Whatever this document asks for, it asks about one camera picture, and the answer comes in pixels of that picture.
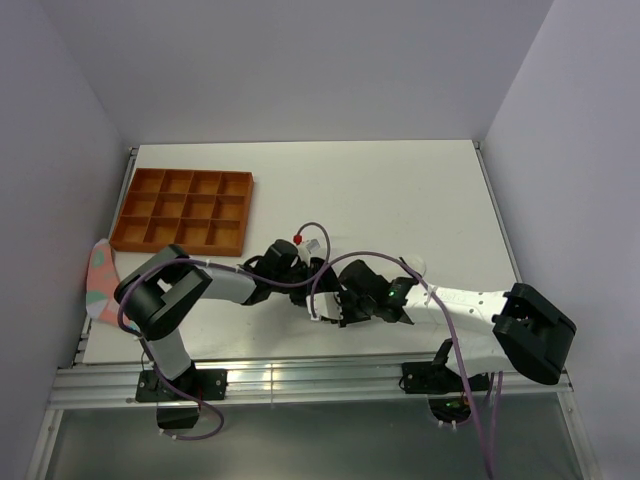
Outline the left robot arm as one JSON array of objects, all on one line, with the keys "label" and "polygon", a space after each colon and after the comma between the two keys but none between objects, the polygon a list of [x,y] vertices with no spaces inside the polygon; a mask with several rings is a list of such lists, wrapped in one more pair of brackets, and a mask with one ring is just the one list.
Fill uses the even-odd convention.
[{"label": "left robot arm", "polygon": [[251,306],[278,292],[302,300],[314,273],[286,240],[237,267],[198,261],[170,244],[116,287],[117,321],[143,342],[159,369],[159,388],[172,399],[183,399],[194,389],[195,366],[179,325],[200,299]]}]

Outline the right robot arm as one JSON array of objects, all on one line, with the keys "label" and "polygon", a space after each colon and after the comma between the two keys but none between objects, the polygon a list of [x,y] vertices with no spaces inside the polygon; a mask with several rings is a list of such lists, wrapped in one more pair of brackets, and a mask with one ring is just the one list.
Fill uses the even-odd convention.
[{"label": "right robot arm", "polygon": [[490,373],[515,370],[542,385],[559,382],[577,327],[528,284],[507,291],[424,286],[412,275],[386,280],[364,261],[348,264],[340,324],[372,317],[390,324],[433,325],[449,336],[427,369],[440,392]]}]

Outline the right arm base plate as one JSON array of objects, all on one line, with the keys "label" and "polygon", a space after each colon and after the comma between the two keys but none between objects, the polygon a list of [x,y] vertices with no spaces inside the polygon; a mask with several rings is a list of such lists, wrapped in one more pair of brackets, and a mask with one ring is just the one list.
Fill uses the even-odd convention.
[{"label": "right arm base plate", "polygon": [[401,371],[399,387],[406,394],[445,395],[464,391],[462,378],[443,365],[405,362]]}]

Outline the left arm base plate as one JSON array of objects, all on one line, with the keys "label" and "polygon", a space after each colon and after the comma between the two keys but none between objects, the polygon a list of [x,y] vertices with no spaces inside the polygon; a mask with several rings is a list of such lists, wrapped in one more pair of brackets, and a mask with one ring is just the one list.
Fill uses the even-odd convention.
[{"label": "left arm base plate", "polygon": [[[199,400],[223,400],[227,387],[225,369],[196,369],[186,371],[181,377],[170,380],[174,389],[180,390]],[[140,373],[135,401],[138,403],[158,403],[184,401],[185,398],[169,388],[154,370]]]}]

